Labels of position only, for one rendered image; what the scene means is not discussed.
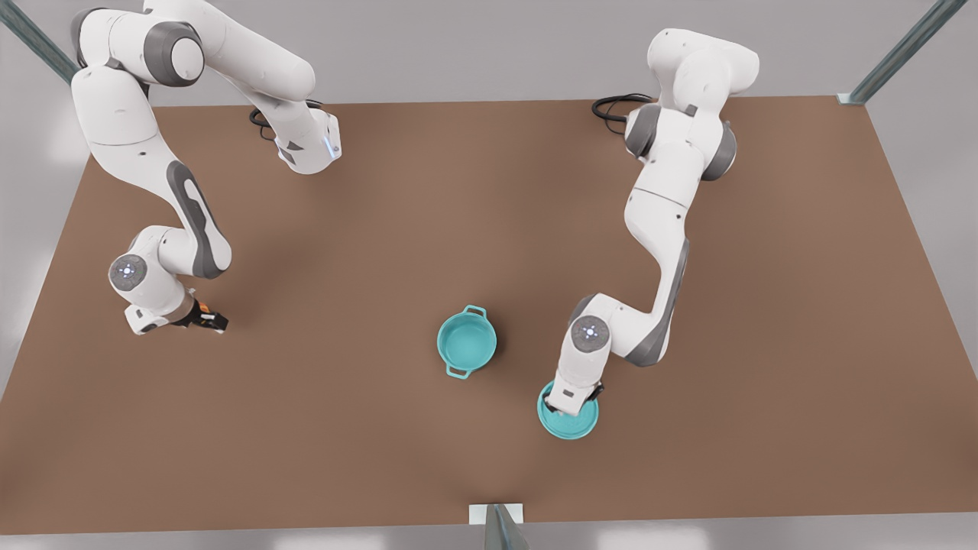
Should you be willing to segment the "silver frame post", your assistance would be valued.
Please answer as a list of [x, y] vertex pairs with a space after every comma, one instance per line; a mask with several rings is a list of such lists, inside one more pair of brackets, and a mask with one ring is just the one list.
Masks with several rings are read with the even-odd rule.
[[13, 0], [0, 0], [0, 22], [61, 80], [70, 85], [74, 74], [78, 72], [76, 63]]
[[469, 525], [484, 526], [483, 550], [530, 550], [520, 531], [522, 503], [482, 503], [468, 506]]
[[851, 92], [836, 94], [838, 104], [865, 105], [968, 1], [935, 0]]

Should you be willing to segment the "teal pot lid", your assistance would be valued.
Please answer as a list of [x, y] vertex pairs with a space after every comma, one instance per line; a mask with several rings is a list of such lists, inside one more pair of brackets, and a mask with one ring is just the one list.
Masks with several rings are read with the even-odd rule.
[[584, 438], [585, 435], [590, 434], [597, 425], [598, 417], [600, 417], [600, 404], [597, 400], [585, 401], [576, 416], [560, 411], [551, 411], [545, 403], [545, 398], [551, 393], [552, 387], [553, 382], [551, 380], [538, 396], [536, 410], [542, 427], [549, 434], [563, 441], [576, 441], [576, 439]]

